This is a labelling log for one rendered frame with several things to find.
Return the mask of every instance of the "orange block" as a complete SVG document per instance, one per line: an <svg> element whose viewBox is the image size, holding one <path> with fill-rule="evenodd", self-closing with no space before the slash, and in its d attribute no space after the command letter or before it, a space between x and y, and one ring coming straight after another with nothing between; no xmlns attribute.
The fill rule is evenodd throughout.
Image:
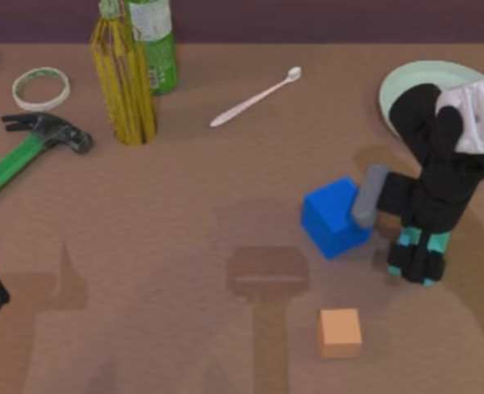
<svg viewBox="0 0 484 394"><path fill-rule="evenodd" d="M356 309L323 309L318 315L318 345L321 357L355 357L363 345Z"/></svg>

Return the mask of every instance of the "yellow bundle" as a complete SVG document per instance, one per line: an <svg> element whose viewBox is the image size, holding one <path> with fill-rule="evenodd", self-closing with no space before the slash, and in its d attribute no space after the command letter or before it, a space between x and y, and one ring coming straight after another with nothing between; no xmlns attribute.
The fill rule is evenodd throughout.
<svg viewBox="0 0 484 394"><path fill-rule="evenodd" d="M118 0L102 0L99 7L91 50L115 137L127 145L145 144L156 135L145 47L134 40Z"/></svg>

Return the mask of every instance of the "plate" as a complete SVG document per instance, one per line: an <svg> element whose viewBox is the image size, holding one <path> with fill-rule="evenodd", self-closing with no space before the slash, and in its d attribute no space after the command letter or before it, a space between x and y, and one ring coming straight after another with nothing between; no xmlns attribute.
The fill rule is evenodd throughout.
<svg viewBox="0 0 484 394"><path fill-rule="evenodd" d="M395 100L406 90L420 84L434 84L445 90L483 79L484 75L479 71L452 62L431 60L405 64L382 81L379 91L382 116L391 132L399 136L391 125L389 113Z"/></svg>

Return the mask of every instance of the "brown tabletop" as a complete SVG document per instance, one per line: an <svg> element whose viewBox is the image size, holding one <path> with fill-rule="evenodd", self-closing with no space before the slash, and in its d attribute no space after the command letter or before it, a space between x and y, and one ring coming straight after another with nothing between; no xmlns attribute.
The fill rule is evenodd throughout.
<svg viewBox="0 0 484 394"><path fill-rule="evenodd" d="M0 394L483 394L484 182L429 289L387 278L390 218L330 262L299 225L305 194L361 181L370 163L416 173L377 91L418 59L484 73L483 45L182 46L180 87L156 100L158 137L126 148L88 46L0 46L0 116L19 112L18 75L55 66L73 91L53 112L97 143L85 157L46 153L0 193L0 277L12 294ZM208 128L295 65L295 85ZM23 137L0 122L0 157ZM240 280L259 274L271 281ZM301 283L273 282L281 275ZM341 307L359 309L363 350L321 360L317 310Z"/></svg>

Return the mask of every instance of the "can label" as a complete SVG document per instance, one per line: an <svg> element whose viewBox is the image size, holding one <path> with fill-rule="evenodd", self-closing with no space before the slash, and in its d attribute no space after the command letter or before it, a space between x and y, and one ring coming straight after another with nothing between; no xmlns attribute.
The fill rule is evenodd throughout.
<svg viewBox="0 0 484 394"><path fill-rule="evenodd" d="M151 91L163 94L178 84L169 0L130 0L135 40L145 45Z"/></svg>

